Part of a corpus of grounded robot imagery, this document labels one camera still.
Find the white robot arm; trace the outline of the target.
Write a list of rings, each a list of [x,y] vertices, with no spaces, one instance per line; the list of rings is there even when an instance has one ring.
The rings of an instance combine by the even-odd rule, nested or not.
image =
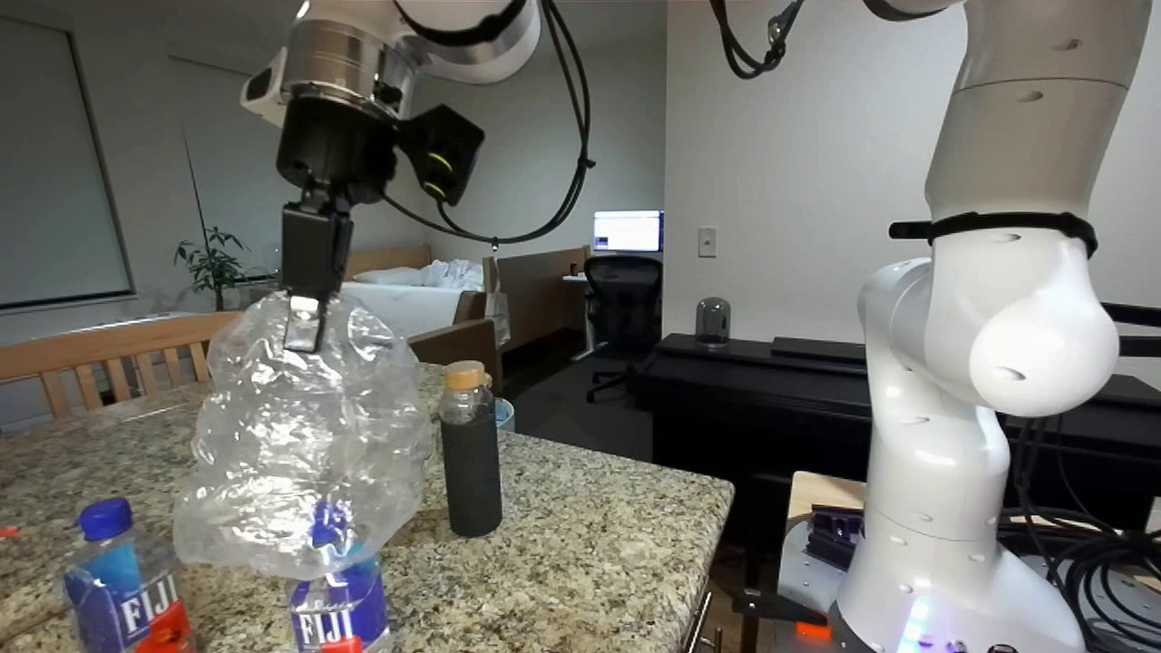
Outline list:
[[[1114,374],[1118,327],[1087,276],[1087,196],[1152,0],[864,0],[887,22],[966,11],[968,40],[933,154],[929,250],[858,292],[871,389],[864,542],[831,607],[844,653],[1087,653],[1062,597],[997,543],[1008,419],[1056,419]],[[550,0],[302,0],[239,107],[281,132],[281,287],[336,294],[347,211],[408,160],[455,200],[478,132],[408,114],[415,77],[523,71]]]

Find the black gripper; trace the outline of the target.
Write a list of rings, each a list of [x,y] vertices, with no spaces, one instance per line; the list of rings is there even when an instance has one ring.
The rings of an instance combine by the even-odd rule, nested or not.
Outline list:
[[[302,189],[281,208],[281,287],[290,292],[281,344],[290,351],[324,351],[328,297],[347,264],[353,211],[378,205],[395,172],[392,126],[326,98],[295,98],[275,172]]]

